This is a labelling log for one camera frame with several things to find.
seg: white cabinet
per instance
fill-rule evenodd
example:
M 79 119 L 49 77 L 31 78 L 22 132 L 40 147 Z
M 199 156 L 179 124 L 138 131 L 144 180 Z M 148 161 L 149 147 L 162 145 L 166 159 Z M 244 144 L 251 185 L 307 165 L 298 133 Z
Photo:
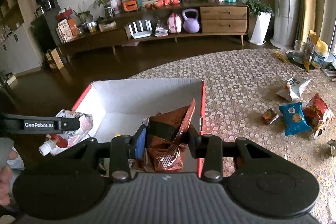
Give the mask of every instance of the white cabinet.
M 40 66 L 23 26 L 0 45 L 0 68 L 5 73 L 17 74 Z

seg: tall white plant pot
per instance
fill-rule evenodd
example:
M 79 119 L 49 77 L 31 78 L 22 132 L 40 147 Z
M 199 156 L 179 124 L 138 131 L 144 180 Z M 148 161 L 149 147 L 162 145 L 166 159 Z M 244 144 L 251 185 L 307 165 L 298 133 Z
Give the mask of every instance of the tall white plant pot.
M 261 13 L 260 16 L 257 17 L 253 33 L 251 36 L 249 35 L 250 43 L 255 45 L 265 44 L 265 36 L 271 16 L 271 13 Z

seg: human hand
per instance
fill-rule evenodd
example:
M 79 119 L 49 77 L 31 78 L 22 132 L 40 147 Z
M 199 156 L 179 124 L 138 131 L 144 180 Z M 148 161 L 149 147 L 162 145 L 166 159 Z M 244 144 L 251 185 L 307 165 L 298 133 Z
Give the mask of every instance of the human hand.
M 9 156 L 9 160 L 14 160 L 18 157 L 18 154 L 13 150 Z M 0 205 L 8 205 L 10 200 L 8 193 L 11 190 L 9 181 L 13 177 L 13 172 L 9 165 L 6 165 L 0 170 Z

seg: gray ribbed surface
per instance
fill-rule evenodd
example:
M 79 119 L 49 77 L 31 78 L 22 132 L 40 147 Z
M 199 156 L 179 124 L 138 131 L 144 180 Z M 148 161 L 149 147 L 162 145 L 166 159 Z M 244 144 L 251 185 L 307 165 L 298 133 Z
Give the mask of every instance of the gray ribbed surface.
M 78 217 L 46 221 L 23 216 L 16 223 L 317 224 L 318 222 L 311 215 L 292 220 L 271 220 L 255 216 L 233 203 L 222 186 L 202 182 L 195 173 L 138 173 L 136 180 L 114 185 L 97 207 Z

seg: beige carpet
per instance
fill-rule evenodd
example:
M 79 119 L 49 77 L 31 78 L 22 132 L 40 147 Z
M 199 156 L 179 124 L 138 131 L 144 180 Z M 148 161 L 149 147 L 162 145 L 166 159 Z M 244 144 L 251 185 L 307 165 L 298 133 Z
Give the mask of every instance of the beige carpet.
M 336 221 L 336 157 L 327 142 L 336 138 L 331 125 L 317 140 L 311 133 L 285 136 L 278 119 L 265 126 L 261 115 L 268 108 L 278 111 L 286 101 L 276 95 L 290 77 L 311 78 L 302 96 L 305 106 L 320 93 L 336 114 L 336 83 L 322 72 L 307 72 L 282 63 L 275 49 L 237 50 L 187 58 L 144 71 L 132 78 L 192 77 L 206 82 L 205 133 L 224 141 L 246 137 L 311 172 L 320 184 L 320 195 L 311 214 L 321 223 Z M 224 160 L 224 175 L 234 171 L 231 158 Z

